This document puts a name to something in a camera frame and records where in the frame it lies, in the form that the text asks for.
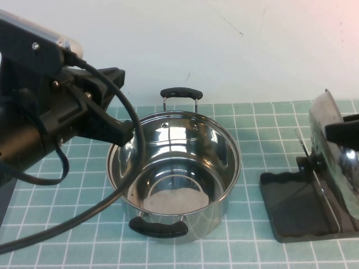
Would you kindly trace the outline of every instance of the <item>cable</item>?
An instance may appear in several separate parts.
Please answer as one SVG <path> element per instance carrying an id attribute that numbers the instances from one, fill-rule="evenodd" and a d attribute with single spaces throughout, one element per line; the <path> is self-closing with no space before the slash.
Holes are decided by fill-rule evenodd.
<path id="1" fill-rule="evenodd" d="M 0 254 L 5 254 L 8 252 L 16 251 L 21 248 L 25 248 L 37 243 L 40 243 L 42 241 L 48 240 L 50 238 L 53 238 L 57 235 L 60 235 L 64 233 L 65 231 L 68 231 L 84 221 L 92 218 L 99 212 L 106 209 L 109 205 L 111 205 L 113 202 L 118 200 L 122 193 L 130 187 L 132 182 L 136 179 L 140 171 L 142 170 L 144 160 L 145 160 L 145 136 L 142 130 L 142 126 L 140 123 L 140 120 L 130 104 L 130 102 L 127 100 L 127 98 L 124 96 L 124 94 L 120 91 L 120 89 L 111 81 L 109 80 L 105 75 L 103 75 L 101 72 L 99 72 L 96 68 L 90 66 L 82 59 L 78 58 L 77 55 L 74 53 L 68 52 L 66 50 L 63 51 L 65 56 L 65 61 L 69 66 L 78 66 L 82 69 L 87 70 L 89 73 L 91 73 L 93 76 L 100 79 L 115 95 L 119 98 L 125 109 L 128 111 L 130 118 L 134 124 L 135 127 L 135 133 L 137 138 L 137 146 L 138 146 L 138 162 L 136 165 L 131 167 L 129 173 L 127 174 L 127 177 L 124 178 L 122 184 L 118 186 L 118 188 L 110 194 L 107 198 L 103 199 L 101 202 L 99 202 L 97 205 L 91 207 L 90 209 L 86 210 L 85 212 L 77 215 L 76 217 L 67 220 L 55 227 L 52 227 L 48 230 L 41 231 L 37 234 L 33 234 L 30 236 L 27 236 L 25 238 L 21 238 L 18 240 L 14 240 L 8 243 L 4 243 L 0 245 Z"/>

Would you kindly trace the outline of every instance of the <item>tiled surface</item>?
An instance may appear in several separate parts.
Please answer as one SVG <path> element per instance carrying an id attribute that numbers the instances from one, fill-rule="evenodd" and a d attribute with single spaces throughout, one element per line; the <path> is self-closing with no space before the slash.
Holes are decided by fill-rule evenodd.
<path id="1" fill-rule="evenodd" d="M 226 217 L 203 240 L 184 245 L 158 244 L 128 227 L 121 201 L 86 223 L 42 244 L 0 256 L 0 267 L 42 269 L 321 269 L 359 268 L 359 240 L 279 244 L 271 233 L 258 181 L 261 173 L 295 171 L 295 157 L 303 155 L 295 130 L 310 143 L 310 102 L 199 105 L 199 112 L 225 126 L 239 141 L 242 171 Z M 342 113 L 359 111 L 358 101 L 338 102 Z M 193 111 L 191 105 L 167 106 Z M 140 117 L 162 106 L 137 108 Z M 127 119 L 123 108 L 108 113 Z M 68 178 L 56 187 L 19 182 L 0 228 L 6 242 L 66 221 L 112 191 L 106 180 L 109 145 L 74 138 L 63 146 L 70 159 Z M 58 177 L 55 154 L 29 169 L 33 175 Z"/>

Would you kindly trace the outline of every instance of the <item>metal screw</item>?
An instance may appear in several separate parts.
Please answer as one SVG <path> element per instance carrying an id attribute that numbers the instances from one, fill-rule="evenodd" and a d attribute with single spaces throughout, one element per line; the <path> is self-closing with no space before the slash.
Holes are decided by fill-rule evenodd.
<path id="1" fill-rule="evenodd" d="M 84 94 L 85 94 L 88 98 L 92 99 L 92 94 L 91 94 L 91 93 L 85 92 Z"/>
<path id="2" fill-rule="evenodd" d="M 33 42 L 32 48 L 33 48 L 33 50 L 38 50 L 40 48 L 40 45 L 36 42 Z"/>

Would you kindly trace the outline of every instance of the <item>pot handle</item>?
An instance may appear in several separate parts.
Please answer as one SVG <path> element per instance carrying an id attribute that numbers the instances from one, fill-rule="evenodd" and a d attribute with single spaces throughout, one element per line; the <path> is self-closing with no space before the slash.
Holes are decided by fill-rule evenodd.
<path id="1" fill-rule="evenodd" d="M 130 220 L 128 226 L 131 230 L 139 234 L 153 238 L 176 238 L 188 233 L 188 227 L 182 220 L 167 225 L 162 223 L 150 223 L 138 216 Z"/>
<path id="2" fill-rule="evenodd" d="M 195 111 L 197 113 L 197 107 L 198 107 L 197 101 L 203 97 L 203 93 L 201 91 L 191 88 L 184 88 L 184 87 L 164 89 L 160 92 L 160 94 L 163 97 L 163 111 L 166 111 L 166 99 L 171 97 L 177 97 L 177 98 L 192 98 L 193 100 L 195 100 L 196 101 Z"/>

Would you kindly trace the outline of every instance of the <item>black stand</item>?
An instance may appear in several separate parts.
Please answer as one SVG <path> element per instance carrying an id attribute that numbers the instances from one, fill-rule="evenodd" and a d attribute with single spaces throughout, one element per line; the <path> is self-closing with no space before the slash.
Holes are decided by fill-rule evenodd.
<path id="1" fill-rule="evenodd" d="M 325 171 L 317 175 L 337 221 L 312 172 L 261 175 L 259 186 L 277 241 L 290 243 L 359 236 L 359 220 L 348 214 L 340 194 L 333 188 L 332 178 Z"/>

